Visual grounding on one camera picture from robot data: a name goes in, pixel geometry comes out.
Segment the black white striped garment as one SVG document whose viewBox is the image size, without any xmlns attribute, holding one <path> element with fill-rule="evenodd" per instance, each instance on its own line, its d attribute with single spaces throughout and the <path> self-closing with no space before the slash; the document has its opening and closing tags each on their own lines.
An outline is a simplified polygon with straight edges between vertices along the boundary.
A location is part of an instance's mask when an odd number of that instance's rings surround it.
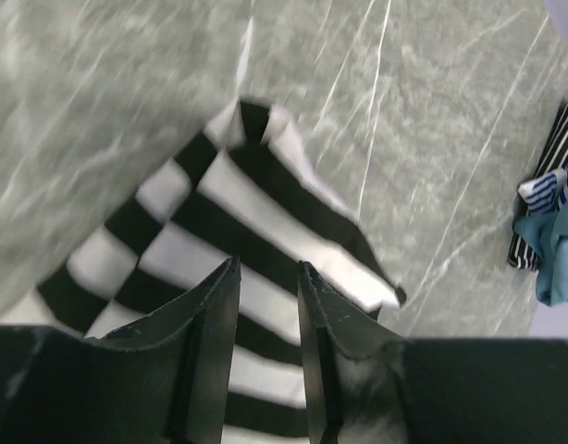
<svg viewBox="0 0 568 444">
<path fill-rule="evenodd" d="M 372 317 L 406 296 L 280 106 L 230 103 L 0 323 L 100 337 L 230 256 L 241 260 L 241 301 L 222 439 L 305 443 L 297 264 L 312 264 Z"/>
</svg>

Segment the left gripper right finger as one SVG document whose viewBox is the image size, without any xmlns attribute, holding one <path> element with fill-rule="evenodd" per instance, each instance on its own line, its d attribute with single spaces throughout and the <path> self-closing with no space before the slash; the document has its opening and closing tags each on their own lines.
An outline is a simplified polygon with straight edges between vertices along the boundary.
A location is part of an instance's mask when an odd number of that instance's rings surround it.
<svg viewBox="0 0 568 444">
<path fill-rule="evenodd" d="M 298 265 L 298 309 L 311 442 L 402 443 L 398 336 L 307 262 Z"/>
</svg>

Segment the teal ribbed tank top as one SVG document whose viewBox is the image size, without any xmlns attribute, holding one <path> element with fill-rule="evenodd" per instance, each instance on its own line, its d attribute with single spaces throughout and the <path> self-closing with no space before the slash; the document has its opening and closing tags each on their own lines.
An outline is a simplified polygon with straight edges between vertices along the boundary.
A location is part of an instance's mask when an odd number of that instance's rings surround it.
<svg viewBox="0 0 568 444">
<path fill-rule="evenodd" d="M 559 211 L 529 212 L 514 222 L 513 230 L 539 259 L 537 299 L 547 306 L 568 302 L 568 200 Z"/>
</svg>

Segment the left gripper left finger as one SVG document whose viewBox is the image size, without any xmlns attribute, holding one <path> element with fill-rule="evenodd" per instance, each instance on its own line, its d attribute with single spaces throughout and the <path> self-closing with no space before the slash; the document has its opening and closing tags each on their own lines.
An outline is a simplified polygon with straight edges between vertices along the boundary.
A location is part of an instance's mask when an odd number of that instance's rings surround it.
<svg viewBox="0 0 568 444">
<path fill-rule="evenodd" d="M 160 308 L 96 340 L 87 443 L 217 443 L 237 327 L 241 270 L 228 259 Z"/>
</svg>

